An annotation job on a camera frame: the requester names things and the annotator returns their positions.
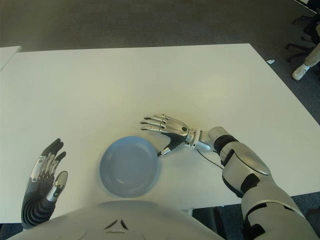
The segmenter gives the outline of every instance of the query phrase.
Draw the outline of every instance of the blue plate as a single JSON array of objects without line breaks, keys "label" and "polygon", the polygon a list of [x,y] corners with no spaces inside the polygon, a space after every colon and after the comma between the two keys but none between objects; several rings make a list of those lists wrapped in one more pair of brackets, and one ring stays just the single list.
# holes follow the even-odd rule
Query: blue plate
[{"label": "blue plate", "polygon": [[159,159],[152,144],[138,136],[115,141],[103,154],[99,166],[105,188],[122,198],[147,192],[156,181]]}]

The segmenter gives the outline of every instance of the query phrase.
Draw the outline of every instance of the white sneaker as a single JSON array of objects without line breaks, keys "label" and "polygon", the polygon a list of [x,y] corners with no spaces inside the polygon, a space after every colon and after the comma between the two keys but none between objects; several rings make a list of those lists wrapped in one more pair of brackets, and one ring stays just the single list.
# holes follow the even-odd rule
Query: white sneaker
[{"label": "white sneaker", "polygon": [[299,81],[306,74],[309,68],[309,66],[302,64],[292,73],[293,79]]}]

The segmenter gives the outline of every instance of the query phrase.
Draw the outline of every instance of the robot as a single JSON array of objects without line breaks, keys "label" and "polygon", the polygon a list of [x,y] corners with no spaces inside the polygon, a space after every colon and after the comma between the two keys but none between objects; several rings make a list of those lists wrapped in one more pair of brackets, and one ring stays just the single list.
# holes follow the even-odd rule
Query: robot
[{"label": "robot", "polygon": [[[179,145],[202,152],[216,152],[221,159],[222,180],[241,198],[243,236],[246,240],[317,240],[297,205],[275,183],[270,169],[248,146],[220,126],[208,131],[189,128],[164,114],[146,116],[141,130],[170,138],[158,153],[169,154]],[[186,213],[149,201],[110,201],[50,219],[66,186],[68,173],[54,181],[63,142],[58,138],[37,159],[25,191],[21,220],[23,232],[12,240],[169,240],[223,239]]]}]

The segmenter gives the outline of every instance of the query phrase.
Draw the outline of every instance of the tabletop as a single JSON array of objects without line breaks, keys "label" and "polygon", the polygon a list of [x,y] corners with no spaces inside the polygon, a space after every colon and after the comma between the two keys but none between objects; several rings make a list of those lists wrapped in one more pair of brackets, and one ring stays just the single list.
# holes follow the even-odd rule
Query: tabletop
[{"label": "tabletop", "polygon": [[[67,151],[57,173],[69,175],[53,217],[121,199],[100,181],[101,157],[125,136],[163,148],[167,137],[140,130],[158,113],[190,128],[224,127],[291,196],[320,190],[320,126],[250,44],[21,52],[0,80],[0,222],[21,221],[31,170],[57,137]],[[178,209],[241,202],[195,150],[181,146],[160,165],[155,185],[129,200]]]}]

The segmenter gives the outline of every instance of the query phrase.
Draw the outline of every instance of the robot forearm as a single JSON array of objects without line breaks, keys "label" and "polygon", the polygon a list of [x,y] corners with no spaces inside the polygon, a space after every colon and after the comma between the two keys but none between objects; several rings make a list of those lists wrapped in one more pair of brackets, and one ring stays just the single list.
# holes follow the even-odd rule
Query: robot forearm
[{"label": "robot forearm", "polygon": [[224,183],[242,198],[245,239],[318,239],[297,205],[249,147],[222,127],[212,128],[208,137],[224,166]]}]

